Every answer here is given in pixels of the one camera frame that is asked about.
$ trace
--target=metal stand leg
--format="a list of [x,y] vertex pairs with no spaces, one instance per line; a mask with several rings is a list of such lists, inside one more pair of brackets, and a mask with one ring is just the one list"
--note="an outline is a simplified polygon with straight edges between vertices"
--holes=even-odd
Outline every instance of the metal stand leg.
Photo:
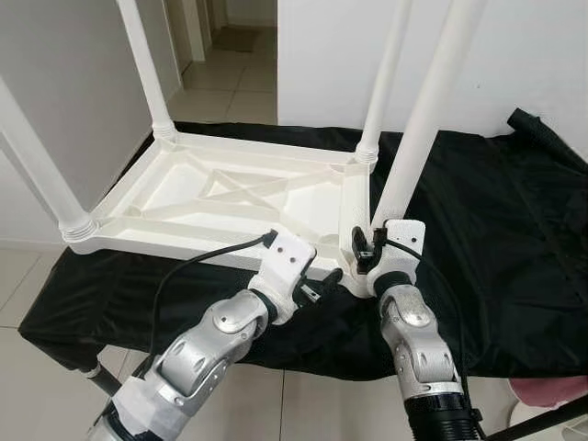
[[543,429],[564,423],[580,415],[588,413],[588,395],[578,400],[570,401],[554,411],[542,413],[535,418],[523,421],[517,425],[488,436],[488,441],[511,441],[523,436],[532,435]]
[[112,397],[120,389],[120,381],[118,381],[117,378],[112,375],[110,371],[108,371],[108,369],[103,367],[99,361],[94,369],[84,372],[84,375],[87,379],[93,381],[94,384],[106,392],[110,397]]

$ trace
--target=floor tile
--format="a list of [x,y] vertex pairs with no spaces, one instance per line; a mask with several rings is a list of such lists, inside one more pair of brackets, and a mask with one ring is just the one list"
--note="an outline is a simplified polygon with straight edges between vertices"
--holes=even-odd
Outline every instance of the floor tile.
[[221,67],[245,67],[251,58],[251,52],[221,51],[213,49],[206,54],[205,64]]
[[247,62],[248,66],[265,65],[273,63],[277,65],[277,47],[264,51],[252,52]]
[[470,377],[468,384],[471,403],[473,407],[480,409],[484,418],[481,422],[484,432],[493,434],[506,428],[511,411],[517,402],[508,381]]
[[273,63],[247,66],[237,90],[249,92],[276,92],[277,74]]
[[231,366],[178,441],[279,441],[282,384],[281,370]]
[[[519,402],[515,408],[513,408],[513,424],[519,424],[523,421],[526,421],[530,418],[534,418],[536,416],[541,415],[542,413],[548,412],[548,408],[538,408],[538,407],[529,407],[524,405],[523,403]],[[536,432],[532,435],[523,436],[519,438],[520,441],[563,441],[564,438],[561,437],[561,433],[564,431],[565,427],[573,426],[574,421],[568,421],[564,424],[558,424],[547,429],[544,429],[540,432]],[[581,437],[581,434],[574,433],[572,436],[565,438],[566,441],[586,441],[588,439],[588,435],[585,437]]]
[[39,257],[40,253],[30,251],[0,250],[0,308],[8,301]]
[[277,123],[276,94],[237,91],[227,112],[230,122]]
[[14,294],[0,310],[0,326],[18,327],[45,284],[61,253],[42,253]]
[[168,104],[172,119],[191,122],[223,122],[233,92],[180,90]]
[[[0,428],[2,439],[84,439],[107,396],[81,373],[71,372],[25,341],[0,329]],[[118,349],[107,349],[108,368]]]
[[193,62],[182,79],[185,89],[234,90],[242,73],[242,66]]
[[281,439],[409,441],[413,436],[396,377],[341,381],[286,372]]

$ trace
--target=door mat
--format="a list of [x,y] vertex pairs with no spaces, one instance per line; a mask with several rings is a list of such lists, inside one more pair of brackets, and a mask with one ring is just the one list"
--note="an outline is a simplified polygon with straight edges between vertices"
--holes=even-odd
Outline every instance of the door mat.
[[222,51],[253,52],[258,35],[256,29],[225,26],[214,36],[212,47]]

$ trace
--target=black tablecloth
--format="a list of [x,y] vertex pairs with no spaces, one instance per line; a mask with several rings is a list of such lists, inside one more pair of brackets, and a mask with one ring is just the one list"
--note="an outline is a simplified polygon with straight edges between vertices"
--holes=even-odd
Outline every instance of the black tablecloth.
[[[346,152],[360,137],[358,130],[338,128],[178,128]],[[588,373],[586,164],[561,142],[539,135],[525,128],[490,139],[440,132],[409,207],[407,218],[426,223],[425,256],[458,294],[472,374]],[[382,134],[370,184],[372,212],[400,138]],[[104,345],[145,351],[153,294],[176,264],[149,255],[67,250],[19,331],[71,369],[93,368]],[[164,294],[160,348],[196,324],[212,302],[245,287],[252,274],[200,264],[174,278]],[[456,351],[456,315],[443,285],[425,266],[418,285]],[[388,376],[393,365],[375,306],[339,288],[289,323],[271,326],[242,361],[341,379]]]

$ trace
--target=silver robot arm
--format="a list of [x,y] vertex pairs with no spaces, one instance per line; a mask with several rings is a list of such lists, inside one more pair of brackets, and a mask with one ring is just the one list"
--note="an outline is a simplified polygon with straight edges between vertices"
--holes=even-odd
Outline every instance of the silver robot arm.
[[479,439],[476,424],[481,417],[470,409],[435,314],[414,285],[419,259],[390,241],[419,255],[424,224],[388,220],[374,232],[373,248],[366,249],[365,238],[355,240],[364,248],[367,291],[379,299],[380,329],[394,359],[414,439]]
[[210,306],[197,326],[156,359],[144,379],[127,379],[87,440],[177,439],[267,324],[291,318],[297,309],[294,290],[315,255],[299,237],[280,232],[248,288]]

